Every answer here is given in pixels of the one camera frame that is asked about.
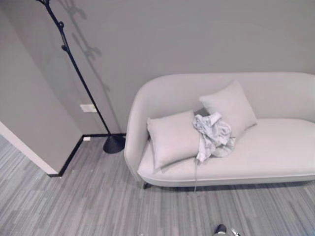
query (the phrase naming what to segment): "electrical outlet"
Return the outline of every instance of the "electrical outlet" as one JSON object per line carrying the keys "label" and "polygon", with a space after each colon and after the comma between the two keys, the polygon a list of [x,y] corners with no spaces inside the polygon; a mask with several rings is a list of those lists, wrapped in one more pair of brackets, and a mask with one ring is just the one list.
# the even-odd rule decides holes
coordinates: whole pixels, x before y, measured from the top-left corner
{"label": "electrical outlet", "polygon": [[93,104],[81,104],[80,105],[81,109],[83,112],[88,112],[88,113],[96,113],[95,106]]}
{"label": "electrical outlet", "polygon": [[90,140],[91,140],[90,136],[83,137],[83,141],[90,141]]}

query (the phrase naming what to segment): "black baseboard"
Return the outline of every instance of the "black baseboard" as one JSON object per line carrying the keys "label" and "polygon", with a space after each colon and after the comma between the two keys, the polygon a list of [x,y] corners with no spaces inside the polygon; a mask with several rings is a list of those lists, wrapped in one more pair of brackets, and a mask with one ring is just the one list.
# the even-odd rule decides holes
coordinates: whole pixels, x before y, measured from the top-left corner
{"label": "black baseboard", "polygon": [[[121,134],[115,134],[115,135],[126,136],[126,134],[122,134],[122,133]],[[80,137],[79,141],[77,142],[77,144],[75,145],[74,149],[72,150],[70,156],[66,160],[65,164],[63,165],[62,169],[60,170],[60,172],[58,174],[51,174],[48,176],[49,177],[61,177],[61,176],[63,176],[65,170],[67,169],[68,165],[70,164],[70,161],[73,159],[75,153],[77,152],[80,145],[82,144],[84,137],[107,137],[107,136],[108,136],[108,134],[84,134],[84,135],[82,135]]]}
{"label": "black baseboard", "polygon": [[[115,134],[115,135],[118,135],[118,136],[126,136],[126,133],[125,134]],[[108,134],[84,134],[83,137],[107,137]]]}

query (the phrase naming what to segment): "sofa leg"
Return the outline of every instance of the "sofa leg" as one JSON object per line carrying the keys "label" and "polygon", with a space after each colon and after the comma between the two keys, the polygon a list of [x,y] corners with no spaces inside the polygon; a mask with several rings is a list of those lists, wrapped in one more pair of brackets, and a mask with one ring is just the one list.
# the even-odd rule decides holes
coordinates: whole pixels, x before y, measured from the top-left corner
{"label": "sofa leg", "polygon": [[153,185],[149,183],[144,183],[143,184],[143,189],[151,188]]}

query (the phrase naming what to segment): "sofa backrest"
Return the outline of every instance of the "sofa backrest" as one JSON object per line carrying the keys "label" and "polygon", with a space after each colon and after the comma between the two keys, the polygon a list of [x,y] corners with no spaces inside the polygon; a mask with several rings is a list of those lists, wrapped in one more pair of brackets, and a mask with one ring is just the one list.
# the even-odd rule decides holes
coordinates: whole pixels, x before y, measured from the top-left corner
{"label": "sofa backrest", "polygon": [[136,177],[135,157],[148,138],[146,120],[202,109],[202,95],[214,93],[238,80],[258,118],[300,118],[315,122],[315,75],[293,72],[177,74],[147,82],[137,93],[128,121],[126,162]]}

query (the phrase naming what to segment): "crumpled cloth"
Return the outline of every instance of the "crumpled cloth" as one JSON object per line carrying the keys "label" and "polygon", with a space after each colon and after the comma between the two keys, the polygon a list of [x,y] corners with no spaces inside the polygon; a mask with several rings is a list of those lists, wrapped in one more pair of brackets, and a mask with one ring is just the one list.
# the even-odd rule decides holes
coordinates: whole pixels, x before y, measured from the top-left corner
{"label": "crumpled cloth", "polygon": [[197,155],[200,162],[210,156],[224,157],[233,151],[235,137],[232,135],[231,126],[222,120],[220,113],[215,112],[207,117],[196,115],[192,124],[201,134]]}

